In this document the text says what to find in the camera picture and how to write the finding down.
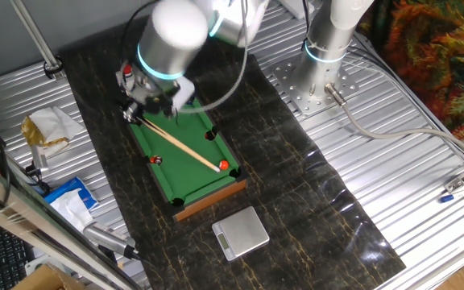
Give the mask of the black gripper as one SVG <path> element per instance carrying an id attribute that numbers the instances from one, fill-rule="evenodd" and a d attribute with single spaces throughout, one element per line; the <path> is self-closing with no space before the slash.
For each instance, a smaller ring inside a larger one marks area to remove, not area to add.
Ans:
<path id="1" fill-rule="evenodd" d="M 170 89 L 167 92 L 153 91 L 148 92 L 139 88 L 139 92 L 135 95 L 135 101 L 139 103 L 141 109 L 136 109 L 136 103 L 132 102 L 122 113 L 127 122 L 135 124 L 143 123 L 143 111 L 149 114 L 162 114 L 166 117 L 173 116 L 173 98 L 175 89 Z"/>

